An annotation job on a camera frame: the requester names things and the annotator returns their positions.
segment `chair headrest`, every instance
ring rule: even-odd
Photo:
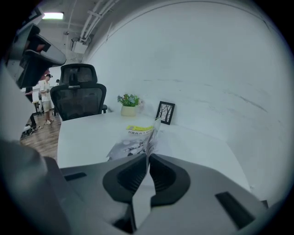
[[[76,78],[77,83],[94,82],[97,83],[97,75],[94,66],[90,64],[67,64],[61,66],[61,76],[59,85],[70,84],[72,78]]]

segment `white wall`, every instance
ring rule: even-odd
[[[113,22],[107,42],[94,37],[84,62],[106,86],[105,103],[118,112],[117,95],[135,93],[152,117],[159,101],[175,103],[172,123],[226,141],[252,192],[280,200],[293,167],[294,73],[283,42],[248,11],[161,2]]]

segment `office chair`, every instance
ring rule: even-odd
[[[106,87],[97,83],[92,65],[70,64],[61,67],[59,86],[50,93],[60,117],[66,121],[101,114]]]

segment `desk surface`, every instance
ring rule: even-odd
[[[128,125],[148,127],[153,118],[106,113],[61,124],[57,163],[60,168],[105,162]],[[215,169],[249,189],[244,172],[226,142],[176,125],[161,124],[157,153]]]

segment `yellow label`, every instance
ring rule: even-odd
[[[135,130],[135,131],[147,131],[147,130],[151,130],[151,129],[153,129],[153,126],[150,126],[150,127],[137,127],[137,126],[129,125],[127,127],[127,130]]]

